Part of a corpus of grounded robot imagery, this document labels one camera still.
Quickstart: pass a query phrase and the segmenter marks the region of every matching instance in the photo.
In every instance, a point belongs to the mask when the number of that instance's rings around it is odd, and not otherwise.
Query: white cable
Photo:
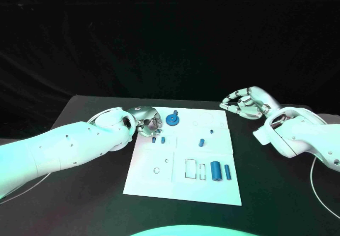
[[[23,195],[24,193],[27,193],[40,183],[41,183],[41,181],[47,178],[47,176],[50,175],[50,173],[47,173],[47,175],[43,177],[43,179],[33,185],[33,187],[30,187],[24,192],[21,192],[20,194],[17,194],[13,198],[10,198],[10,199],[7,199],[5,201],[2,201],[1,203],[0,203],[0,205],[2,204],[2,203],[5,203],[7,201],[10,201],[10,200],[13,200],[14,198],[17,198],[20,195]]]
[[[309,184],[311,184],[311,188],[312,188],[314,194],[315,194],[315,196],[317,196],[317,192],[315,192],[314,185],[312,185],[312,178],[311,178],[315,159],[317,159],[317,157],[314,158],[312,165],[311,165],[311,169],[309,169]],[[317,196],[317,199],[318,199],[319,203],[322,204],[324,208],[325,208],[325,209],[329,211],[329,213],[340,219],[340,217],[337,216],[337,214],[325,207],[325,205],[324,205],[324,203],[321,202],[318,196]]]

